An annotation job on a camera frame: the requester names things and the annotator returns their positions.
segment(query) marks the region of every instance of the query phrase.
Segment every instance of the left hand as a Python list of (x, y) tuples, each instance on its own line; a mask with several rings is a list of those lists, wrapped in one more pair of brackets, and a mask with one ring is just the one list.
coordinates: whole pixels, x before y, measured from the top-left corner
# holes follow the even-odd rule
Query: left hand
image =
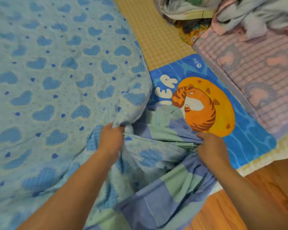
[(112, 128), (112, 125), (113, 123), (109, 123), (101, 129), (98, 151), (103, 151), (115, 163), (118, 159), (118, 151), (123, 146), (125, 127)]

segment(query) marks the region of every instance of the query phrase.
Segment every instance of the hand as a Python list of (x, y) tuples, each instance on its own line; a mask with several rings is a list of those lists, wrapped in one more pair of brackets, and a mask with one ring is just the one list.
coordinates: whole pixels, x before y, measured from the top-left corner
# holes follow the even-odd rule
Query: hand
[(115, 163), (118, 159), (118, 151), (123, 146), (125, 127), (112, 128), (112, 125), (113, 123), (109, 123), (101, 129), (98, 151), (109, 155)]
[(203, 144), (198, 146), (197, 151), (201, 161), (214, 173), (224, 166), (231, 167), (227, 146), (221, 137), (212, 133), (196, 133), (204, 140)]

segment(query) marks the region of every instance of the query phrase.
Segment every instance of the mattress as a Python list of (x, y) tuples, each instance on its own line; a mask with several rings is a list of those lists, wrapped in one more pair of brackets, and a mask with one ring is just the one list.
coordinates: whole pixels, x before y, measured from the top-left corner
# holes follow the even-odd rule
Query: mattress
[[(168, 24), (155, 8), (153, 0), (114, 0), (127, 19), (141, 46), (150, 71), (196, 53), (179, 36), (178, 29)], [(276, 149), (240, 167), (246, 176), (275, 160), (288, 158), (288, 134), (278, 141)], [(213, 192), (221, 189), (218, 184)]]

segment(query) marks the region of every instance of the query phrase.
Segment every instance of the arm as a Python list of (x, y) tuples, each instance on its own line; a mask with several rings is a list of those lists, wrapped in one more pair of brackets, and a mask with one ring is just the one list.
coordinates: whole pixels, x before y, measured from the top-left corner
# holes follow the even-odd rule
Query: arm
[(81, 230), (122, 147), (123, 127), (101, 130), (97, 151), (17, 230)]
[(199, 157), (220, 182), (246, 227), (249, 230), (288, 230), (288, 216), (230, 165), (223, 139), (211, 133), (196, 135), (204, 139), (198, 147)]

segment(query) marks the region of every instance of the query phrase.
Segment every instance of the cartoon tiger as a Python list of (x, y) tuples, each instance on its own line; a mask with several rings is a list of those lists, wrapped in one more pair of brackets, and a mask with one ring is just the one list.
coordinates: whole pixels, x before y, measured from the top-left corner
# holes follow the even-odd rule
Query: cartoon tiger
[(181, 109), (187, 124), (193, 131), (209, 131), (216, 119), (213, 101), (203, 91), (193, 85), (178, 88), (172, 96), (174, 106)]

